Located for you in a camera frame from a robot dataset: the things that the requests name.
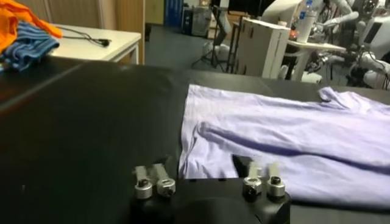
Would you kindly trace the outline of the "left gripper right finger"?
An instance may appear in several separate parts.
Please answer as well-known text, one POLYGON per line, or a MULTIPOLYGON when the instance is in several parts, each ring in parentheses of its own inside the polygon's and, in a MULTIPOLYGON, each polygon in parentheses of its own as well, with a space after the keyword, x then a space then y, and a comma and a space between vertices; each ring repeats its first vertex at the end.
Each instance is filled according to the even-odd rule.
POLYGON ((277 163, 268 164, 266 175, 263 175, 262 167, 248 156, 233 155, 233 164, 238 176, 243 179, 243 194, 249 200, 255 200, 263 191, 276 200, 286 195, 277 163))

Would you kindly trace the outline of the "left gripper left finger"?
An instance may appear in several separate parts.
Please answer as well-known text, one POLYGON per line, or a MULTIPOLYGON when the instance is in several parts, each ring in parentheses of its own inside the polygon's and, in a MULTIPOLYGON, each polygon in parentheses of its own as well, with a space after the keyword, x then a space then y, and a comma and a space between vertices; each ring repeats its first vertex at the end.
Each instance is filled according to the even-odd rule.
POLYGON ((136 178, 135 197, 139 200, 151 198, 154 189, 165 198, 171 198, 176 192, 176 181, 168 175, 161 163, 153 164, 149 169, 146 166, 136 166, 133 173, 136 178))

